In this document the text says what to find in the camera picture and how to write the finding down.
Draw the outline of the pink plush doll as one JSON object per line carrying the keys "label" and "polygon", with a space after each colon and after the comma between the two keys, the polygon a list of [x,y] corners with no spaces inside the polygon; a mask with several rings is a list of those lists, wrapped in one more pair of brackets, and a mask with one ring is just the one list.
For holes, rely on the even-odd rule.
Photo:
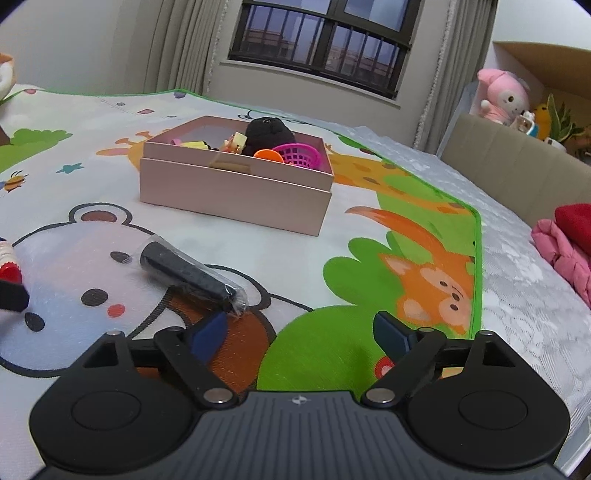
{"label": "pink plush doll", "polygon": [[518,116],[530,110],[529,87],[516,75],[500,69],[481,69],[477,78],[485,88],[479,115],[510,126]]}

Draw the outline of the yellow plush toy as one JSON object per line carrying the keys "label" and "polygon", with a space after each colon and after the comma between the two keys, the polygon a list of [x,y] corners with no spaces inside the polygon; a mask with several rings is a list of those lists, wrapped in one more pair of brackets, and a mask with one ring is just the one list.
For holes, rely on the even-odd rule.
{"label": "yellow plush toy", "polygon": [[545,140],[549,137],[552,120],[546,103],[539,104],[535,110],[535,122],[538,128],[536,137],[539,140]]}

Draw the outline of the black item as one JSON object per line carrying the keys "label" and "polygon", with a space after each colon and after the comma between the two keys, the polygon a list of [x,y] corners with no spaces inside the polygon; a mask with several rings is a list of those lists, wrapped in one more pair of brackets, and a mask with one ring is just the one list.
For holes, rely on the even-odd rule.
{"label": "black item", "polygon": [[139,247],[133,260],[138,268],[166,287],[237,317],[242,316],[249,306],[242,286],[158,235],[150,236]]}

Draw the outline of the pink cardboard box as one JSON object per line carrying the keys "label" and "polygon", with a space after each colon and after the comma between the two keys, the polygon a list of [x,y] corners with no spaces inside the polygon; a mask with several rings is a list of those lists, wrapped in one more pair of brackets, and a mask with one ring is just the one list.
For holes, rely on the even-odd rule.
{"label": "pink cardboard box", "polygon": [[[318,170],[222,152],[222,142],[246,126],[242,120],[202,116],[146,141],[139,161],[140,200],[317,236],[334,183],[324,140],[294,134],[321,154]],[[172,139],[202,140],[211,149],[173,146]]]}

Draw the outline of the white lace bedspread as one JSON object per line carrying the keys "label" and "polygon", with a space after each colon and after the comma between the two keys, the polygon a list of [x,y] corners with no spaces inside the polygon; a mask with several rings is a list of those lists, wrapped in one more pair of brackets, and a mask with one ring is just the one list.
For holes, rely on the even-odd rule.
{"label": "white lace bedspread", "polygon": [[335,174],[317,240],[287,250],[283,278],[304,283],[308,310],[281,327],[259,367],[261,390],[360,394],[392,365],[373,337],[387,311],[410,327],[471,339],[497,332],[568,407],[557,458],[566,474],[590,453],[590,311],[535,248],[532,227],[441,160],[367,128],[290,119],[321,136]]}

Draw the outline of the beige curtain right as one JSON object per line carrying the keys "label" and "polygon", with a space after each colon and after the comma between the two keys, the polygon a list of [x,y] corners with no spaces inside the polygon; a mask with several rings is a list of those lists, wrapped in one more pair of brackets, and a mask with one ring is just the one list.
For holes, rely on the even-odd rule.
{"label": "beige curtain right", "polygon": [[415,133],[415,149],[434,153],[440,146],[464,88],[484,64],[497,7],[493,0],[450,3],[435,73]]}

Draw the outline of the pink knitted cloth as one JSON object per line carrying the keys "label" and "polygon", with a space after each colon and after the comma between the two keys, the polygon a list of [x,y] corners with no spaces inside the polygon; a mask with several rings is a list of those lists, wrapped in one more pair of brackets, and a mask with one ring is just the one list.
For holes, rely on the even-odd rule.
{"label": "pink knitted cloth", "polygon": [[539,220],[531,238],[541,257],[590,306],[590,257],[568,239],[554,220]]}

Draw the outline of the dark framed window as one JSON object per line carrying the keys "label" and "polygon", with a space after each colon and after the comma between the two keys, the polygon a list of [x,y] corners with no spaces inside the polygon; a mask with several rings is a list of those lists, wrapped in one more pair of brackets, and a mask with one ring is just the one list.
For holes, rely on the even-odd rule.
{"label": "dark framed window", "polygon": [[229,58],[398,96],[422,3],[243,1]]}

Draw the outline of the cartoon animal play mat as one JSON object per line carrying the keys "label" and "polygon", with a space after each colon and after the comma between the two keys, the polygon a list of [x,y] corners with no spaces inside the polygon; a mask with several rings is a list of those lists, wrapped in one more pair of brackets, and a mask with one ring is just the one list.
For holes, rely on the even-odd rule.
{"label": "cartoon animal play mat", "polygon": [[16,253],[30,304],[1,316],[1,475],[43,465],[29,433],[33,404],[100,335],[149,338],[204,309],[144,274],[142,244],[160,236],[245,290],[212,370],[236,392],[361,392],[391,361],[374,314],[471,338],[482,323],[478,212],[436,157],[363,128],[287,119],[328,154],[297,200],[327,210],[318,235],[144,203],[143,151],[201,117],[228,120],[219,146],[252,110],[183,91],[66,95],[37,89],[1,106],[1,236]]}

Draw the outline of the potted green plant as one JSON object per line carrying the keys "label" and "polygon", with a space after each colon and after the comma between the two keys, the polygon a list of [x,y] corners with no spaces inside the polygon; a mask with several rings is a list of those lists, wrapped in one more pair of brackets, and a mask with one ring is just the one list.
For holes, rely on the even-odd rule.
{"label": "potted green plant", "polygon": [[552,146],[562,146],[566,152],[578,160],[590,161],[590,126],[578,126],[571,118],[571,111],[562,103],[556,105],[554,95],[549,94],[546,102],[550,118],[550,131],[547,140]]}

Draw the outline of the black plush toy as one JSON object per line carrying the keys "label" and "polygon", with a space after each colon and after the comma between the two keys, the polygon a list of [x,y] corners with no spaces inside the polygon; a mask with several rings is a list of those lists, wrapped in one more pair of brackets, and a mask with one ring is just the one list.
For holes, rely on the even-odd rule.
{"label": "black plush toy", "polygon": [[242,155],[253,156],[257,151],[296,142],[294,133],[280,118],[262,117],[254,119],[245,130],[245,147]]}

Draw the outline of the orange toy helmet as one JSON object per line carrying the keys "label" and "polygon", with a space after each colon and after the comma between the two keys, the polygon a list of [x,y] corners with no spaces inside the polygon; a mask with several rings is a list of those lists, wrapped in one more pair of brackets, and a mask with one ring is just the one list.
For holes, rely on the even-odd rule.
{"label": "orange toy helmet", "polygon": [[273,149],[260,149],[253,154],[254,158],[283,164],[283,156]]}

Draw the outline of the red cloth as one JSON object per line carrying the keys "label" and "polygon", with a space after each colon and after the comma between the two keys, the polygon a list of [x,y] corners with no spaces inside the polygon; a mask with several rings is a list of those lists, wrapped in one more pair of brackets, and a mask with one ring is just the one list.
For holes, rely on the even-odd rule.
{"label": "red cloth", "polygon": [[558,207],[555,212],[558,227],[586,255],[591,256],[591,204],[578,203]]}

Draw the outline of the orange yellow toy tongs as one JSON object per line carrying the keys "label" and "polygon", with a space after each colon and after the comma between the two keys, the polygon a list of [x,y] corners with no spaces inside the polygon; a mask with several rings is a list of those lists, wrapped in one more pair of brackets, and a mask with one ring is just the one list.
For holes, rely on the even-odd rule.
{"label": "orange yellow toy tongs", "polygon": [[205,141],[198,140],[198,141],[182,141],[180,139],[172,139],[170,144],[173,146],[179,146],[183,148],[191,148],[197,150],[209,150],[211,146],[209,146]]}

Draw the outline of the white orange fleece blanket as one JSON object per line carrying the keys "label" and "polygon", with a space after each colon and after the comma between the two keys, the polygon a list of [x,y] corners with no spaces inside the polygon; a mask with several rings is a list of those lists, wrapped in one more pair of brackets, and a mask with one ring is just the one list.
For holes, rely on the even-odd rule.
{"label": "white orange fleece blanket", "polygon": [[0,54],[0,101],[3,101],[16,83],[14,58],[5,53]]}

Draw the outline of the beige curtain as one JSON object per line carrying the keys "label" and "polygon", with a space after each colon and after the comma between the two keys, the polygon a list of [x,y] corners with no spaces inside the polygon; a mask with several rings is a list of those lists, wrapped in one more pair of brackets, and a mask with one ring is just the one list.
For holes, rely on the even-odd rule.
{"label": "beige curtain", "polygon": [[435,73],[415,133],[415,149],[434,153],[440,146],[464,88],[484,64],[497,7],[493,0],[450,3]]}
{"label": "beige curtain", "polygon": [[108,93],[211,93],[238,1],[118,1]]}

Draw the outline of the yellow hello kitty camera toy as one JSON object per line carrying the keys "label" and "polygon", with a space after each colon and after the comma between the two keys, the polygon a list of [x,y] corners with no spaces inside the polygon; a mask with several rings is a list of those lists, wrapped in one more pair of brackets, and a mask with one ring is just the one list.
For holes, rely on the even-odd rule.
{"label": "yellow hello kitty camera toy", "polygon": [[241,132],[235,132],[231,136],[223,141],[221,151],[231,154],[242,154],[245,149],[245,143],[247,137]]}

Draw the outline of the pink plastic basket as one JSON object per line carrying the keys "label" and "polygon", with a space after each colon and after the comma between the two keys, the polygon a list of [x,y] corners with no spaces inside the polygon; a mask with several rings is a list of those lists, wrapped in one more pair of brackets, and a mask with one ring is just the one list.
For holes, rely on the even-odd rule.
{"label": "pink plastic basket", "polygon": [[304,143],[290,143],[273,147],[286,164],[318,170],[322,156],[315,147]]}

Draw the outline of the small white figurine toy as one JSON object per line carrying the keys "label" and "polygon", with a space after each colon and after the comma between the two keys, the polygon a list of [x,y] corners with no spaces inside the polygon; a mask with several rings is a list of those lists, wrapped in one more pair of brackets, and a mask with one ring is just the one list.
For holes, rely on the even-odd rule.
{"label": "small white figurine toy", "polygon": [[530,137],[536,137],[538,126],[535,122],[535,114],[530,111],[523,111],[515,118],[511,124],[511,128]]}

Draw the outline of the beige curtain left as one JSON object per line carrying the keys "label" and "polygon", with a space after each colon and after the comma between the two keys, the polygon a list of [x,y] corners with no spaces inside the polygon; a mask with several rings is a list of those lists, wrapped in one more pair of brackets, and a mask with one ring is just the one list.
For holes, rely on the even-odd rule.
{"label": "beige curtain left", "polygon": [[118,1],[108,93],[211,93],[238,1]]}

